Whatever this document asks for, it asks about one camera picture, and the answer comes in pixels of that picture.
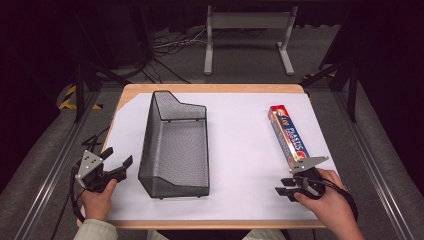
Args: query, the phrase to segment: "mesh basket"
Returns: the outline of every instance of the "mesh basket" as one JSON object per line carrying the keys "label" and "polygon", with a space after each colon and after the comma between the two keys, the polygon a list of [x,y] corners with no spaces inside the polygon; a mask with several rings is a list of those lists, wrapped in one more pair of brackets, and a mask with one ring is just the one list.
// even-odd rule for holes
{"label": "mesh basket", "polygon": [[138,179],[152,198],[209,195],[206,107],[153,92]]}

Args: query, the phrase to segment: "gray floor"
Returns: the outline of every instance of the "gray floor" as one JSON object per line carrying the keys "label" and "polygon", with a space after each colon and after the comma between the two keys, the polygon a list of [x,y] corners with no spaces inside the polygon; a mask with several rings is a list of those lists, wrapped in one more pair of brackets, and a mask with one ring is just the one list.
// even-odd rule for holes
{"label": "gray floor", "polygon": [[[275,45],[278,31],[267,30],[258,37],[240,32],[221,33],[214,41],[210,76],[203,74],[204,43],[158,59],[193,83],[299,83],[306,74],[318,71],[317,66],[337,30],[337,26],[293,30],[288,53],[294,76],[284,72]],[[157,76],[152,66],[161,80],[182,83],[153,61],[146,68],[152,75]],[[130,80],[150,83],[142,74]],[[357,99],[358,123],[352,124],[345,113],[346,91],[332,93],[327,82],[320,80],[305,90],[311,94],[312,106],[339,173],[352,189],[361,230],[367,239],[424,239],[424,199],[407,175],[362,88],[359,86]],[[104,108],[89,111],[81,124],[73,123],[74,110],[61,111],[0,196],[0,239],[50,238],[68,192],[70,169],[86,148],[81,143],[109,126],[121,92],[122,87],[116,83],[105,83],[101,92],[90,98]],[[61,170],[57,181],[51,180],[52,168]],[[51,183],[49,189],[45,188],[46,182]],[[70,239],[76,231],[76,219],[68,203],[55,239]],[[292,239],[313,239],[311,230],[289,232]],[[318,239],[335,239],[325,229],[316,233]],[[119,230],[119,239],[144,238],[145,231]]]}

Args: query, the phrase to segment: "human hand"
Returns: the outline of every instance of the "human hand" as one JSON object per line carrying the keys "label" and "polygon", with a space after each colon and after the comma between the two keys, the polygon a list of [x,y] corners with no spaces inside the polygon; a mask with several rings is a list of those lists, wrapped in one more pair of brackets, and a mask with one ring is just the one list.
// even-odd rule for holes
{"label": "human hand", "polygon": [[116,179],[112,179],[107,184],[102,193],[84,191],[81,194],[82,204],[85,209],[86,219],[97,219],[106,221],[111,206],[111,196],[117,184]]}
{"label": "human hand", "polygon": [[[322,178],[346,190],[336,172],[318,168],[317,170]],[[348,202],[336,190],[325,187],[325,194],[318,200],[310,199],[301,193],[295,193],[294,197],[300,204],[310,209],[338,239],[365,239],[356,224]]]}

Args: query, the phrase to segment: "wooden table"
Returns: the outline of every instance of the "wooden table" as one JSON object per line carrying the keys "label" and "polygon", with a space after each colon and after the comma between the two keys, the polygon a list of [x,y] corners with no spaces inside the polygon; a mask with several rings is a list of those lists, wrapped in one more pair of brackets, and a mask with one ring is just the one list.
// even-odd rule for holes
{"label": "wooden table", "polygon": [[[119,113],[118,111],[123,109],[125,104],[130,103],[130,101],[132,99],[137,97],[137,95],[139,93],[151,93],[151,92],[156,91],[156,90],[169,90],[172,93],[271,93],[271,94],[274,94],[274,93],[277,93],[277,94],[280,94],[280,93],[294,93],[294,94],[299,93],[300,95],[302,95],[302,97],[305,97],[303,88],[299,85],[296,85],[296,84],[287,84],[287,85],[284,85],[284,84],[279,84],[279,85],[272,85],[272,84],[266,84],[266,85],[265,84],[131,84],[131,85],[127,85],[125,87],[125,89],[123,90],[122,96],[121,96],[120,101],[117,105],[117,113]],[[109,146],[110,144],[112,144],[112,146],[113,146],[113,144],[115,144],[115,143],[111,143],[112,140],[110,139],[110,134],[114,130],[114,127],[115,127],[114,124],[112,124],[111,129],[108,133],[108,137],[107,137],[108,142],[105,143],[104,148],[110,147]],[[272,137],[272,135],[270,135],[270,136],[271,137],[267,137],[267,138],[270,138],[270,142],[272,142],[272,144],[275,143],[275,146],[273,146],[274,149],[276,149],[277,152],[281,152],[281,154],[282,154],[282,151],[279,148],[279,145],[277,143],[278,141],[275,138],[275,135],[273,137]],[[137,163],[136,159],[138,159],[138,157],[135,158],[133,166],[131,166],[128,170],[133,168],[133,169],[131,169],[131,171],[133,171],[133,172],[138,171],[139,162]],[[111,162],[113,162],[113,160],[114,159],[112,159],[112,160],[108,159],[108,161],[105,161],[105,170],[119,166],[122,163],[122,156],[120,156],[119,160],[117,161],[117,163],[115,163],[115,165],[111,164]],[[285,160],[281,160],[281,158],[279,158],[278,161],[281,161],[281,164],[287,165],[284,162]],[[335,169],[333,161],[331,161],[331,164],[328,168]],[[127,211],[127,213],[129,215],[134,214],[131,211],[129,211],[128,209],[124,209],[124,208],[128,208],[128,206],[131,206],[130,208],[134,208],[134,211],[139,211],[140,214],[144,214],[144,211],[152,211],[151,210],[152,208],[156,209],[155,211],[160,212],[162,209],[161,209],[161,207],[158,208],[158,206],[163,206],[164,204],[169,204],[169,202],[168,203],[164,202],[166,200],[150,199],[150,198],[146,198],[146,197],[144,197],[143,203],[141,203],[141,201],[140,202],[135,201],[135,202],[131,202],[131,203],[123,201],[123,198],[128,198],[127,197],[128,195],[135,198],[135,195],[133,195],[134,190],[129,190],[129,189],[126,190],[125,189],[125,188],[129,188],[125,185],[125,184],[129,184],[129,181],[133,181],[132,189],[136,189],[137,194],[139,194],[139,192],[144,191],[144,189],[142,189],[141,184],[136,183],[138,180],[137,181],[134,180],[134,177],[135,177],[134,173],[128,173],[127,172],[127,174],[128,174],[128,178],[131,178],[131,180],[126,179],[123,182],[119,183],[117,190],[115,190],[115,193],[114,193],[114,196],[113,196],[113,197],[116,197],[116,198],[119,198],[118,196],[121,196],[121,199],[118,199],[118,200],[113,199],[113,201],[115,201],[115,202],[120,201],[121,205],[115,207],[115,209],[114,209],[114,206],[112,206],[111,213],[114,211],[115,214],[114,213],[109,214],[109,217],[111,217],[111,215],[112,215],[112,218],[116,217],[114,215],[116,215],[118,213],[118,211]],[[274,186],[274,187],[277,187],[278,182],[279,182],[279,176],[276,176],[276,177],[273,177],[273,178],[275,178],[275,180],[276,180],[276,183],[275,183],[276,186]],[[275,190],[273,190],[272,186],[267,187],[267,188],[271,189],[271,191],[273,191],[272,193],[270,193],[272,198],[274,198],[274,196],[278,195],[275,192]],[[206,200],[203,200],[203,201],[206,201],[206,203],[201,203],[201,204],[203,204],[205,206],[210,206],[208,204],[210,203],[210,201],[212,201],[211,199],[213,199],[213,197],[218,195],[217,192],[218,191],[213,192],[212,189],[211,189],[210,196],[204,197]],[[280,197],[280,198],[281,198],[281,201],[288,201],[288,199],[284,199],[283,197]],[[174,201],[173,204],[178,205],[178,204],[181,204],[181,202],[184,202],[185,199],[168,200],[168,201]],[[192,201],[193,201],[194,204],[199,204],[200,200],[192,200]],[[285,207],[287,208],[288,212],[293,211],[293,210],[290,210],[292,208],[292,206],[295,206],[295,208],[300,206],[297,203],[290,203],[290,202],[286,202],[285,204],[287,204],[287,205],[285,205]],[[158,229],[158,230],[159,229],[254,229],[254,228],[256,228],[256,229],[257,228],[296,229],[296,228],[323,228],[324,227],[324,225],[320,221],[318,221],[316,219],[312,219],[310,217],[311,215],[308,215],[308,214],[312,214],[312,213],[309,210],[306,210],[306,209],[302,209],[302,211],[304,211],[304,212],[302,213],[303,215],[301,214],[301,216],[309,216],[309,219],[307,219],[307,220],[305,220],[305,219],[294,219],[294,220],[291,220],[291,219],[290,220],[224,219],[224,220],[220,220],[220,218],[219,217],[216,218],[216,216],[211,217],[211,220],[209,218],[199,220],[199,219],[191,219],[190,217],[185,218],[185,216],[186,216],[185,213],[187,213],[187,216],[189,216],[191,214],[190,211],[188,211],[189,209],[190,209],[189,207],[188,208],[182,207],[180,211],[175,210],[175,211],[177,211],[177,213],[173,212],[173,209],[171,209],[170,212],[173,212],[173,213],[170,213],[172,215],[170,217],[170,219],[167,219],[167,217],[164,217],[165,219],[160,219],[160,217],[165,216],[165,214],[164,213],[158,213],[158,215],[160,215],[160,217],[158,219],[156,219],[156,216],[154,217],[154,219],[145,219],[145,218],[142,218],[141,215],[140,215],[140,218],[138,218],[138,216],[136,217],[138,219],[134,219],[134,216],[132,216],[132,217],[129,217],[129,218],[133,218],[133,219],[129,219],[129,220],[125,220],[125,219],[122,219],[122,218],[119,219],[119,220],[111,219],[111,220],[109,220],[109,222],[112,223],[113,225],[115,225],[116,227],[123,228],[123,229]]]}

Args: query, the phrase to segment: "sleeve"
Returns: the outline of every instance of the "sleeve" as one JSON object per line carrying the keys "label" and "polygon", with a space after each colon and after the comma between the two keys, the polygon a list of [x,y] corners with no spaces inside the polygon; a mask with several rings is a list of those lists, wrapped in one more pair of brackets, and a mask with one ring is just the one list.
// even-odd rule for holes
{"label": "sleeve", "polygon": [[74,240],[117,240],[115,226],[96,219],[86,219],[79,228]]}

